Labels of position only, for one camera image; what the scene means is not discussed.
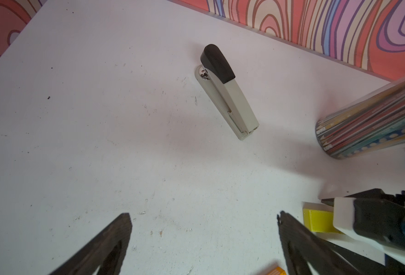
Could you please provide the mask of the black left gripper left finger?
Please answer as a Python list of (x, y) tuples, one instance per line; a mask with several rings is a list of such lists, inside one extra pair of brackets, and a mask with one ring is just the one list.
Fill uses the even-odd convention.
[(129, 246), (132, 223), (129, 213), (122, 213), (82, 247), (53, 275), (118, 275)]

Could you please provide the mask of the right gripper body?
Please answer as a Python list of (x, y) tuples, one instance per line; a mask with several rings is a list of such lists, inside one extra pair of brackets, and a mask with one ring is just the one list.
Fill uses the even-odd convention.
[(371, 189), (321, 203), (333, 208), (333, 226), (405, 266), (405, 191), (389, 195)]

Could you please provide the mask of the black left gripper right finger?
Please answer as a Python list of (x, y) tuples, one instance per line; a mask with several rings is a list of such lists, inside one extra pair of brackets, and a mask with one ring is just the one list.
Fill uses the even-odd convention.
[(360, 272), (284, 211), (278, 215), (278, 229), (287, 272), (290, 275), (359, 275)]

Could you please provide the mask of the yellow block horizontal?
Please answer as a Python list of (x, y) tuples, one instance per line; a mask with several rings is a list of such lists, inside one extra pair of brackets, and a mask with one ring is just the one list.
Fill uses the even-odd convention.
[(342, 234), (333, 226), (333, 208), (319, 203), (304, 202), (303, 225), (313, 233)]

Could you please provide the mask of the orange block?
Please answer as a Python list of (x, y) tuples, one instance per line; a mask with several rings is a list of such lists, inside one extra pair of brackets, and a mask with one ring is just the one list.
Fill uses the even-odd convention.
[(265, 273), (265, 275), (287, 275), (287, 273), (281, 267), (276, 267)]

